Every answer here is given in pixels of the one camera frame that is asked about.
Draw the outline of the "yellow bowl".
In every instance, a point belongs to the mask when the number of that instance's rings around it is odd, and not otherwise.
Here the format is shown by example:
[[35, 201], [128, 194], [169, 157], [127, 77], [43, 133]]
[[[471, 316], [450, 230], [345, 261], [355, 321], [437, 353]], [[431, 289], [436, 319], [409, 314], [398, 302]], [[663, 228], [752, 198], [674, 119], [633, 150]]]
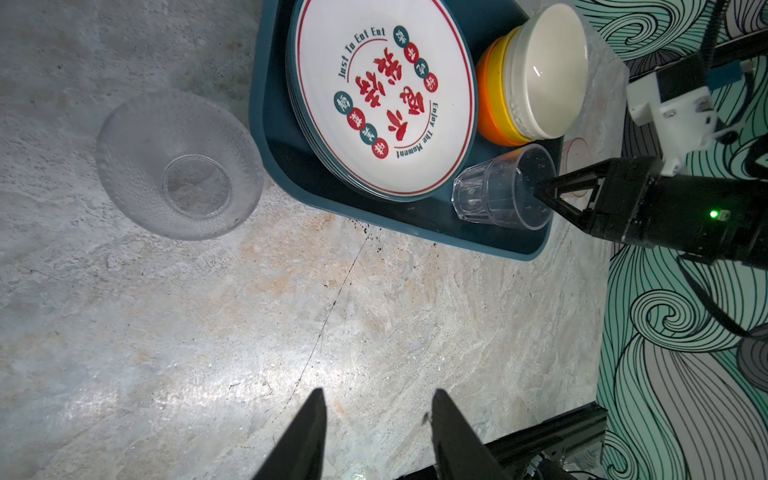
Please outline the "yellow bowl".
[[504, 60], [511, 40], [519, 27], [499, 38], [489, 49], [486, 66], [487, 105], [495, 128], [505, 139], [505, 145], [519, 146], [532, 142], [515, 125], [505, 97]]

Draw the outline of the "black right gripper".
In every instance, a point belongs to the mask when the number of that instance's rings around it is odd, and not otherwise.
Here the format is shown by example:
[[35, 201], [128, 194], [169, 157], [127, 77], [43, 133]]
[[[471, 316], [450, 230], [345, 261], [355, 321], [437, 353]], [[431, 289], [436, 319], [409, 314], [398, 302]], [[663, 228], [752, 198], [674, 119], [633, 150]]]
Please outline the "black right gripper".
[[[660, 174], [652, 157], [604, 160], [536, 183], [534, 195], [587, 235], [767, 267], [767, 183]], [[562, 199], [598, 189], [579, 208]]]

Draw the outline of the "orange bowl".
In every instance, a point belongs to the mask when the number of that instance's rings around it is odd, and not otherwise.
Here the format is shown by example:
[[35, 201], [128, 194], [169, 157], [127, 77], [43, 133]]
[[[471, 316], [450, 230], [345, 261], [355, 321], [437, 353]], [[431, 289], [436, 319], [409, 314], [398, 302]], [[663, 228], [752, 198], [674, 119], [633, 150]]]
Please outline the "orange bowl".
[[501, 67], [508, 43], [508, 35], [495, 40], [475, 67], [478, 83], [478, 132], [496, 145], [517, 147], [530, 143], [531, 139], [519, 132], [506, 108]]

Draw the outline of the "cream white bowl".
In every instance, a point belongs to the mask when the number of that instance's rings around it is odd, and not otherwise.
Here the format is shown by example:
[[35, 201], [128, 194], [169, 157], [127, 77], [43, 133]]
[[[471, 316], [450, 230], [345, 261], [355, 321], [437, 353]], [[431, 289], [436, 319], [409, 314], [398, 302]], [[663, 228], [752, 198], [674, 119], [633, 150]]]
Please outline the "cream white bowl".
[[588, 44], [574, 8], [551, 5], [516, 28], [503, 77], [506, 106], [523, 137], [563, 136], [581, 112], [588, 83]]

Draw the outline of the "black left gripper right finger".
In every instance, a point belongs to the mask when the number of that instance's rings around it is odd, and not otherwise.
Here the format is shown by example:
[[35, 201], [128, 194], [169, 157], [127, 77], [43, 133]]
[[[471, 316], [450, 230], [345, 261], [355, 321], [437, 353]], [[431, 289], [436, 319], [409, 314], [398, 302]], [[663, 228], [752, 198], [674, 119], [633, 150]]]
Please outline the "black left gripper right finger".
[[443, 389], [432, 398], [431, 429], [439, 479], [509, 479]]

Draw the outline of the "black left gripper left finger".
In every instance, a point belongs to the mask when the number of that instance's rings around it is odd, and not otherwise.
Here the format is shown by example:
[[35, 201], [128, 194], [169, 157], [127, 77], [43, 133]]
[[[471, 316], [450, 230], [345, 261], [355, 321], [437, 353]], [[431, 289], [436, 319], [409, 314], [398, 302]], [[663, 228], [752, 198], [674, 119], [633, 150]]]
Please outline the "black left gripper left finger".
[[321, 479], [326, 432], [324, 393], [316, 388], [252, 479]]

